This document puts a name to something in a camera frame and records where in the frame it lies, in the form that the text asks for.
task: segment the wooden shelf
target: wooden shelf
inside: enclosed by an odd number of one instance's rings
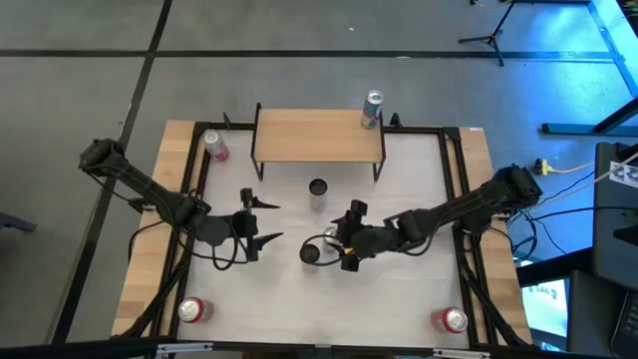
[[[261,110],[254,159],[379,164],[384,157],[381,127],[363,128],[361,114],[361,110]]]

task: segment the black cable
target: black cable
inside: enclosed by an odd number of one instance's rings
[[[525,218],[530,218],[529,212],[527,212],[526,209],[524,209],[521,213],[523,213]],[[536,229],[536,224],[534,224],[533,221],[528,221],[527,223],[529,223],[529,227],[531,227],[532,235],[522,240],[519,244],[516,244],[512,248],[511,253],[514,254],[522,245],[528,242],[531,242],[531,246],[529,247],[529,251],[527,252],[527,254],[515,260],[515,263],[521,263],[525,260],[528,260],[538,246],[538,230]]]
[[[584,178],[582,178],[582,179],[577,180],[576,182],[574,182],[574,183],[573,183],[572,185],[570,185],[569,187],[564,188],[564,189],[561,189],[561,190],[560,190],[557,194],[555,194],[555,195],[552,195],[552,196],[549,196],[549,197],[545,198],[544,200],[542,200],[542,201],[541,201],[539,204],[537,204],[537,205],[541,205],[541,204],[543,204],[543,203],[547,202],[548,200],[550,200],[550,199],[554,199],[554,198],[558,197],[559,195],[561,195],[561,194],[563,194],[563,193],[567,192],[568,190],[570,190],[570,189],[572,189],[572,188],[576,187],[576,186],[577,186],[579,183],[581,183],[582,181],[589,179],[589,178],[590,178],[590,177],[591,177],[594,173],[595,173],[595,171],[590,172],[590,173],[589,173],[589,175],[585,176],[585,177],[584,177]]]
[[[545,234],[547,234],[547,238],[549,238],[549,241],[551,241],[551,244],[553,244],[556,248],[558,248],[558,250],[560,250],[563,254],[567,254],[567,252],[565,252],[564,250],[562,250],[561,247],[558,246],[558,244],[556,244],[556,242],[554,241],[554,239],[551,237],[551,235],[549,235],[549,230],[547,230],[547,226],[545,225],[545,223],[543,223],[542,221],[535,219],[535,221],[537,221],[538,223],[540,223],[540,225],[542,225],[542,228],[545,230]]]
[[[97,177],[93,176],[93,175],[89,175],[89,177],[91,179],[93,179],[94,181],[96,181],[102,188],[106,189],[107,191],[109,191],[112,195],[116,196],[119,199],[125,200],[126,202],[131,201],[130,199],[126,198],[125,196],[117,193],[116,191],[114,191],[113,189],[110,189],[107,187],[106,184],[102,183],[101,180],[99,180]]]
[[[232,264],[234,264],[235,262],[235,258],[237,257],[237,249],[239,247],[239,238],[237,237],[237,232],[235,231],[235,229],[231,226],[230,227],[231,231],[232,231],[232,255],[230,255],[230,259],[226,260],[225,266],[221,266],[219,265],[219,263],[217,263],[217,257],[215,255],[215,247],[212,248],[212,265],[215,267],[215,269],[223,271],[223,270],[228,270],[230,269],[230,266],[232,266]]]
[[[550,199],[554,199],[556,197],[558,197],[559,195],[565,193],[566,191],[574,188],[575,186],[577,186],[579,183],[581,183],[584,180],[587,180],[589,177],[591,177],[593,174],[595,173],[595,171],[592,171],[591,173],[589,173],[589,175],[585,176],[582,179],[577,180],[576,182],[572,183],[570,186],[568,186],[567,188],[561,189],[558,193],[551,195],[547,198],[544,198],[540,203],[533,205],[531,208],[534,208],[535,206],[541,205],[543,203],[545,203],[546,201],[550,200]],[[517,219],[519,219],[522,216],[522,212],[517,213],[515,216],[511,217],[508,221],[507,221],[507,226],[510,226],[512,223],[514,223]]]
[[[301,244],[301,247],[303,248],[304,245],[308,244],[313,239],[325,238],[325,237],[339,240],[336,236],[331,235],[331,234],[315,234],[315,235],[307,238],[306,240],[304,240],[303,244]],[[304,263],[310,264],[310,265],[314,265],[314,266],[328,266],[328,265],[339,263],[340,261],[341,261],[341,257],[338,257],[337,259],[333,259],[333,260],[330,260],[330,261],[327,261],[327,262],[323,262],[323,263],[307,263],[307,262],[304,262]]]
[[[192,255],[194,257],[201,258],[201,259],[213,259],[213,256],[211,255],[203,255],[203,254],[195,253],[192,250],[186,248],[186,245],[181,242],[181,239],[179,239],[178,235],[177,235],[177,244],[179,244],[181,249],[183,249],[183,251],[185,251],[188,255]]]
[[[172,288],[183,277],[188,270],[189,260],[187,253],[183,253],[179,262],[175,265],[174,270],[167,277],[166,282],[158,289],[158,293],[153,297],[149,305],[145,308],[144,312],[138,316],[134,324],[127,329],[121,336],[124,337],[140,337],[144,333],[145,329],[155,318],[156,313],[161,310],[161,306],[170,294]]]
[[[164,221],[160,220],[153,224],[145,225],[142,228],[139,228],[138,230],[133,232],[133,234],[131,235],[131,239],[129,239],[129,262],[131,262],[131,257],[133,256],[133,246],[135,245],[136,237],[138,236],[138,234],[156,225],[160,225],[162,223],[164,223]]]
[[[597,207],[593,207],[592,206],[592,207],[583,207],[583,208],[576,208],[576,209],[557,211],[557,212],[553,212],[553,213],[544,214],[544,215],[539,216],[539,217],[530,217],[528,220],[539,220],[539,219],[544,219],[544,218],[548,218],[548,217],[555,216],[555,215],[574,213],[574,212],[579,212],[579,211],[584,211],[584,210],[599,210],[599,209],[620,209],[620,210],[631,210],[631,211],[638,212],[638,208],[635,208],[635,207],[632,208],[632,207],[625,207],[625,206],[602,205],[602,206],[597,206]]]
[[[408,250],[404,250],[401,253],[404,253],[404,254],[410,255],[410,256],[421,256],[421,255],[425,254],[428,251],[428,249],[430,249],[430,245],[432,244],[432,240],[435,237],[435,232],[437,231],[437,229],[435,229],[435,231],[432,234],[430,234],[430,236],[428,236],[428,238],[425,241],[425,246],[423,247],[423,249],[421,249],[418,252],[409,252]]]
[[[494,228],[494,227],[492,227],[492,226],[489,228],[489,230],[493,230],[493,231],[495,231],[495,232],[497,232],[497,233],[500,233],[502,236],[504,236],[505,238],[507,238],[507,239],[509,240],[509,246],[510,246],[511,248],[514,248],[514,241],[513,241],[513,240],[511,240],[511,237],[509,236],[509,234],[505,233],[504,231],[502,231],[502,230],[500,230],[500,229],[498,229],[498,228]]]
[[[241,239],[238,240],[239,242],[239,247],[241,247],[241,250],[243,250],[243,253],[245,255],[246,258],[248,258],[248,248],[246,248],[246,246],[243,244],[243,242],[241,241]],[[226,258],[217,258],[215,257],[216,261],[220,261],[220,262],[228,262],[230,261],[230,259],[226,259]],[[247,264],[248,263],[248,259],[244,259],[244,260],[234,260],[233,261],[234,264]]]

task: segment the wooden table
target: wooden table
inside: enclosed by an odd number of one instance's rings
[[[180,190],[194,126],[195,122],[191,121],[168,121],[166,123],[153,179],[169,190]],[[478,128],[460,128],[460,134],[468,180],[471,189],[474,189],[493,175],[485,135],[482,129]],[[461,193],[461,178],[452,142],[448,142],[448,150],[455,193]],[[203,146],[198,146],[190,188],[196,187],[203,152]],[[158,220],[158,215],[155,212],[145,212],[140,227]],[[494,220],[492,226],[505,230],[504,224],[498,220]],[[166,224],[151,228],[138,235],[116,314],[113,334],[119,334],[128,329],[156,294],[160,285],[169,236],[170,228]],[[498,233],[488,231],[482,236],[480,247],[489,295],[493,303],[516,333],[525,341],[531,342],[516,271],[511,259],[509,241]],[[481,306],[474,296],[473,300],[478,339],[480,342],[486,343]],[[166,301],[159,334],[168,334],[173,303],[174,291]],[[499,339],[500,343],[504,343],[502,338]]]
[[[383,131],[365,129],[361,115],[361,110],[262,110],[257,105],[251,155],[259,179],[264,163],[358,163],[373,164],[378,180],[386,158]]]

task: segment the silver soda can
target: silver soda can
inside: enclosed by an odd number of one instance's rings
[[[310,191],[310,208],[316,212],[326,208],[328,184],[322,179],[313,179],[308,185]]]
[[[463,333],[468,328],[468,317],[462,309],[447,307],[434,310],[430,315],[434,327],[443,333]]]
[[[228,146],[219,132],[215,130],[206,131],[203,133],[203,142],[208,153],[216,161],[226,161],[229,155]]]
[[[366,101],[363,103],[363,114],[361,114],[361,125],[366,129],[374,129],[379,124],[383,105],[383,94],[381,91],[372,90],[368,93]]]
[[[205,323],[212,317],[212,304],[197,297],[190,297],[179,305],[177,315],[184,323]]]

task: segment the wooden board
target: wooden board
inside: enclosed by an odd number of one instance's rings
[[[173,190],[179,190],[181,184],[193,125],[194,122],[187,121],[168,121],[166,123],[153,178]],[[461,137],[470,186],[476,188],[493,175],[485,135],[482,129],[461,128]],[[195,162],[195,166],[198,169],[200,161]],[[458,174],[454,159],[451,161],[451,168],[457,193],[460,193],[461,187],[458,177],[454,176],[454,174]],[[140,226],[154,222],[154,218],[147,217],[151,215],[153,214],[146,213]],[[504,226],[497,221],[492,225],[505,230]],[[114,334],[128,329],[156,294],[169,234],[167,226],[159,226],[139,236],[115,318]],[[489,231],[483,235],[481,250],[489,293],[494,304],[516,333],[527,342],[531,342],[516,271],[511,260],[509,242],[499,234]],[[486,342],[482,312],[477,301],[475,301],[475,309],[478,317],[479,339],[481,342]],[[165,315],[162,319],[161,334],[167,334],[169,321],[170,316]]]
[[[375,225],[406,208],[446,202],[437,135],[387,134],[385,172],[376,182],[369,164],[269,164],[268,175],[260,181],[249,156],[251,133],[220,132],[230,157],[208,168],[203,200],[211,205],[211,213],[233,213],[239,191],[251,187],[261,200],[281,206],[253,211],[259,234],[284,234],[269,242],[254,263],[221,272],[210,260],[193,260],[184,296],[210,300],[215,315],[205,323],[180,324],[177,338],[469,348],[466,334],[440,333],[430,324],[434,310],[463,306],[450,225],[440,228],[423,256],[383,253],[362,261],[357,273],[343,271],[338,264],[313,267],[299,259],[303,241],[333,226],[331,220],[343,216],[353,198],[368,204],[363,222]],[[308,184],[317,178],[328,184],[327,204],[320,213],[309,205]],[[312,243],[322,247],[320,239]],[[194,251],[210,255],[210,246],[197,241]],[[322,253],[319,261],[335,259],[331,251]],[[215,252],[230,257],[232,242]]]
[[[485,133],[481,128],[460,128],[460,131],[470,189],[476,189],[493,176]],[[451,163],[453,171],[457,172],[456,162]],[[494,219],[491,226],[507,233],[504,223],[500,220]],[[527,343],[531,343],[531,333],[522,305],[516,268],[511,259],[509,240],[502,234],[488,230],[482,235],[480,249],[487,277],[489,297],[516,334]],[[478,340],[486,343],[484,318],[480,302],[475,295],[473,295],[473,303],[479,329]],[[500,344],[505,344],[500,335],[498,339]]]
[[[380,163],[381,132],[361,126],[361,110],[261,110],[258,162]]]

